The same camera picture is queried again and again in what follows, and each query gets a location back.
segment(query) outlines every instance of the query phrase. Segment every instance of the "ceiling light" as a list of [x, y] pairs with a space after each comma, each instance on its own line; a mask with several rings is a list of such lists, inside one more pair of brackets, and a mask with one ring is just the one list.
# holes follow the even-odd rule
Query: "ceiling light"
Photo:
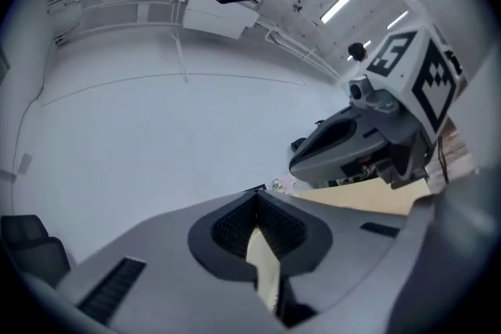
[[346, 5], [350, 0], [338, 0], [335, 5], [333, 5], [327, 13], [325, 13], [322, 17], [322, 22], [324, 24], [327, 24], [327, 21], [329, 21], [334, 14], [336, 14], [341, 8]]
[[409, 12], [406, 11], [405, 13], [403, 13], [398, 19], [396, 19], [393, 23], [391, 23], [390, 25], [388, 25], [388, 30], [393, 27], [398, 21], [400, 21], [402, 18], [404, 18], [405, 16], [407, 16], [407, 13]]

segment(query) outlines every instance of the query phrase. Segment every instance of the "table surface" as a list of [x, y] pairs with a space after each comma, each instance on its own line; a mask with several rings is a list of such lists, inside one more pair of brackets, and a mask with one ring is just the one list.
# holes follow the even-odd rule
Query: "table surface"
[[382, 179], [374, 178], [356, 184], [303, 191], [297, 195], [337, 207], [407, 216], [414, 201], [430, 195], [430, 189], [424, 179], [394, 190]]

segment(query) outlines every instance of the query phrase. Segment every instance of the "white ceiling panel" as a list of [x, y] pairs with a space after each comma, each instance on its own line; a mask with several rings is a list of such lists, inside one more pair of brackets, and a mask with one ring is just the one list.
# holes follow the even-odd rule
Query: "white ceiling panel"
[[84, 13], [82, 28], [90, 30], [107, 25], [135, 23], [138, 15], [137, 10], [137, 5], [114, 5], [90, 9]]

